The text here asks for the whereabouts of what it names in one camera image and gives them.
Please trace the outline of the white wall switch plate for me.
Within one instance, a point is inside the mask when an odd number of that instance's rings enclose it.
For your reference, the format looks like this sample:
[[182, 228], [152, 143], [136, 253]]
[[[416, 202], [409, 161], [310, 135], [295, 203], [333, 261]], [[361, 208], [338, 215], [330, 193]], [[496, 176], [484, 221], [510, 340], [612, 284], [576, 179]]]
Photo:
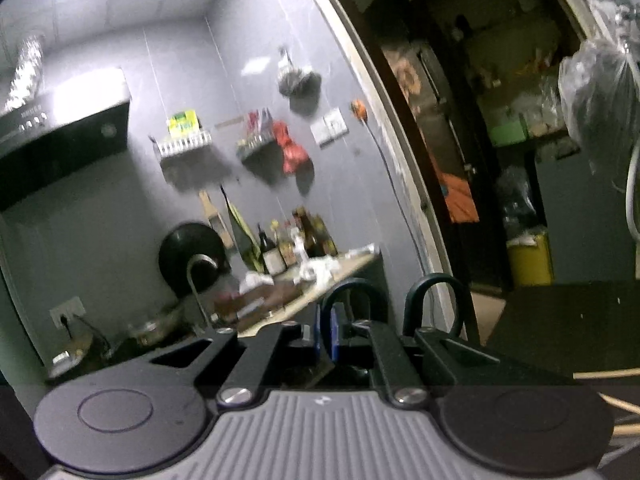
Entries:
[[349, 128], [341, 110], [335, 107], [313, 122], [310, 125], [310, 131], [317, 145], [322, 148], [349, 133]]

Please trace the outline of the white cloth on counter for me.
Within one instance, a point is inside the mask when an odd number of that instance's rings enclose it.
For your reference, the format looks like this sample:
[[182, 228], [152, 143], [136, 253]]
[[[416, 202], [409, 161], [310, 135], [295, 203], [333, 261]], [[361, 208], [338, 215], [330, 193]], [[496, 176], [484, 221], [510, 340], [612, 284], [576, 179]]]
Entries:
[[333, 274], [341, 270], [340, 260], [331, 256], [309, 258], [298, 268], [294, 278], [301, 282], [314, 282], [321, 285], [331, 281]]

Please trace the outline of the wooden wall grater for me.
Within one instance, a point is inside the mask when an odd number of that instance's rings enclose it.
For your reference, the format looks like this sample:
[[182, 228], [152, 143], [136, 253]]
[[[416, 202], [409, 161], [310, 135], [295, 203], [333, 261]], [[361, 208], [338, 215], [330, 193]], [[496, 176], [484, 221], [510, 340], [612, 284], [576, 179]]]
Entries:
[[204, 210], [205, 218], [209, 226], [218, 234], [224, 244], [224, 248], [230, 250], [235, 248], [234, 239], [224, 223], [224, 218], [217, 207], [213, 204], [206, 190], [198, 192], [198, 198]]

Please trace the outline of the metal wall tap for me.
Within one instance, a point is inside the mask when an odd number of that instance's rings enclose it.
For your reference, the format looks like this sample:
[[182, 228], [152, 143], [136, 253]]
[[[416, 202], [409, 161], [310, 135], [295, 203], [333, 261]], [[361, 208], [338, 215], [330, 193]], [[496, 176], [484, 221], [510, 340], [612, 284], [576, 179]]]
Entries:
[[631, 0], [599, 0], [612, 2], [616, 5], [616, 18], [625, 21], [638, 21], [639, 5]]

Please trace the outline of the wooden cutting board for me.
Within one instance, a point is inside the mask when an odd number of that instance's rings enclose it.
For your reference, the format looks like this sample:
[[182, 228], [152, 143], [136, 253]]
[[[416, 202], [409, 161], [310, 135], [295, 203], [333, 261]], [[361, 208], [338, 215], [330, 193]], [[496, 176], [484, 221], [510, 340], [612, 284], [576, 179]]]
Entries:
[[262, 284], [231, 299], [216, 300], [212, 316], [228, 324], [240, 322], [255, 312], [280, 308], [303, 293], [303, 286], [293, 281]]

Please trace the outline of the dark glass bottle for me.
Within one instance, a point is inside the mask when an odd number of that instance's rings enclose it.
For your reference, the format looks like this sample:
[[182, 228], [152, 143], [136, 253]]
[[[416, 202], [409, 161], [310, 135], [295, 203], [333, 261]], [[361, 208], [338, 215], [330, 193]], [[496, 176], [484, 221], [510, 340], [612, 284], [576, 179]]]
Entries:
[[280, 253], [280, 249], [261, 226], [257, 226], [257, 229], [259, 248], [268, 273], [272, 276], [282, 274], [286, 270], [286, 265]]

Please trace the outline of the bagged item hung high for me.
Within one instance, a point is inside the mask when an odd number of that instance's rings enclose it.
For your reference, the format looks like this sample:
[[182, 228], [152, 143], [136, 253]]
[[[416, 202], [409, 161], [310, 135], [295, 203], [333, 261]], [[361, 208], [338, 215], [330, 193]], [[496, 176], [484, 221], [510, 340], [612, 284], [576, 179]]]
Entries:
[[287, 46], [280, 46], [278, 51], [280, 58], [277, 65], [277, 86], [281, 96], [304, 96], [321, 81], [320, 74], [312, 68], [293, 63]]

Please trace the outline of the yellow bin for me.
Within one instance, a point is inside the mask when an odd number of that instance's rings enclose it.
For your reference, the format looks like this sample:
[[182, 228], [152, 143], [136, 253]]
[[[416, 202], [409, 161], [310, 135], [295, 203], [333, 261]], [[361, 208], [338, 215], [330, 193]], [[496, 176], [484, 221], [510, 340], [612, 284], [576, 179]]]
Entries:
[[548, 234], [527, 231], [506, 242], [516, 287], [550, 285], [553, 282]]

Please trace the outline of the black range hood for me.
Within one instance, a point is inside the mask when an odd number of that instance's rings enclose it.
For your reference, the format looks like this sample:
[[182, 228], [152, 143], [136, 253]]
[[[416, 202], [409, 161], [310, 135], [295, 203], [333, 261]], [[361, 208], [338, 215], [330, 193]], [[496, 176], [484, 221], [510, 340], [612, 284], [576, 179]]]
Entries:
[[1, 208], [125, 151], [131, 94], [118, 66], [89, 70], [1, 117]]

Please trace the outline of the green hanging cloth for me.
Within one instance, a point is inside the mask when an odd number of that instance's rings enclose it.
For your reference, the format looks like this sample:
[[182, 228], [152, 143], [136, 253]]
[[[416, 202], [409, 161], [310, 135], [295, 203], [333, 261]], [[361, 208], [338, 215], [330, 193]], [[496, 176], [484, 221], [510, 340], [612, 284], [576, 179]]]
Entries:
[[226, 203], [230, 218], [231, 231], [238, 253], [248, 270], [264, 273], [265, 266], [262, 262], [262, 253], [260, 252], [252, 230], [242, 217], [239, 209], [229, 200], [228, 194], [222, 185], [220, 186], [220, 192], [222, 196], [224, 196], [224, 202]]

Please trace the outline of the plain wooden chopstick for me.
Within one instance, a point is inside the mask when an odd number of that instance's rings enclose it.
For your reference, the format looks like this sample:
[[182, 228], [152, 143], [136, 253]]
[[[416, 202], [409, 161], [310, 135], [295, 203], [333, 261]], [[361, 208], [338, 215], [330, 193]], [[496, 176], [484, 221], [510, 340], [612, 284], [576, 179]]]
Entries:
[[635, 414], [635, 415], [640, 415], [640, 406], [624, 401], [624, 400], [620, 400], [617, 398], [614, 398], [614, 396], [608, 396], [607, 394], [604, 393], [599, 393], [599, 396], [605, 400], [605, 402], [608, 405], [611, 405], [613, 408], [618, 408], [619, 410], [623, 410], [625, 412], [631, 413], [631, 414]]
[[577, 380], [616, 379], [639, 376], [639, 367], [627, 368], [626, 370], [601, 370], [600, 372], [577, 372], [573, 374], [573, 378]]

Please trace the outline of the steel sink faucet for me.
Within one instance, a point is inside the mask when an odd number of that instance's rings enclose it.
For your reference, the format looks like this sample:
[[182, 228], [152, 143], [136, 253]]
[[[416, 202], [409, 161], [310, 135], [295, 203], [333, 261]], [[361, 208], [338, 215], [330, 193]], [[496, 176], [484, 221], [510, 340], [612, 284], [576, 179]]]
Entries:
[[212, 328], [214, 322], [208, 307], [204, 304], [202, 293], [216, 281], [218, 271], [218, 262], [205, 254], [193, 255], [186, 264], [186, 281], [207, 328]]

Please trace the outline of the grey plastic bag on tap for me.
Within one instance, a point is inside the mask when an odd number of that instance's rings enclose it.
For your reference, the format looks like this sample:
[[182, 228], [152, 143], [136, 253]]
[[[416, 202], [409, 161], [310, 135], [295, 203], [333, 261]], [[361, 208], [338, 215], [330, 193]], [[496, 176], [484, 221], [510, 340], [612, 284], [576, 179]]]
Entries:
[[611, 41], [586, 40], [559, 69], [568, 134], [594, 172], [615, 179], [639, 137], [639, 90], [629, 56]]

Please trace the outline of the black handled scissors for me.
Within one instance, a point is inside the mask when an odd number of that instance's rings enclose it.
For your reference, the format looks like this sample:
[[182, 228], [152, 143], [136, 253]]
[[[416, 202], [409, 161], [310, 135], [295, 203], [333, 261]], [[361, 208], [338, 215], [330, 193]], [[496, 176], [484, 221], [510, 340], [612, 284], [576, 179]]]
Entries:
[[[454, 293], [454, 322], [449, 330], [450, 335], [460, 337], [465, 332], [469, 342], [479, 344], [480, 330], [469, 286], [446, 273], [427, 274], [411, 286], [405, 298], [401, 333], [411, 336], [421, 326], [423, 300], [433, 287], [440, 284], [448, 286]], [[365, 278], [348, 278], [334, 285], [319, 301], [314, 319], [314, 345], [318, 351], [326, 352], [331, 360], [337, 356], [336, 337], [340, 334], [341, 326], [340, 315], [335, 312], [335, 307], [344, 304], [343, 299], [348, 292], [366, 297], [368, 302], [366, 308], [345, 308], [344, 318], [348, 322], [357, 321], [357, 314], [360, 314], [360, 320], [395, 322], [385, 287]]]

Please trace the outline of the white wall rack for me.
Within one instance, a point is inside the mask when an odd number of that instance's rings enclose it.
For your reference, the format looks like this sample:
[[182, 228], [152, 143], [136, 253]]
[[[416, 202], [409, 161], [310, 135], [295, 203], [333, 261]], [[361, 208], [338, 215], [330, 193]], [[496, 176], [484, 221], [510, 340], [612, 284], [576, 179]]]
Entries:
[[157, 140], [149, 137], [154, 154], [159, 160], [167, 160], [205, 148], [213, 143], [213, 137], [209, 131], [198, 129], [188, 133], [180, 133], [178, 136], [165, 136]]

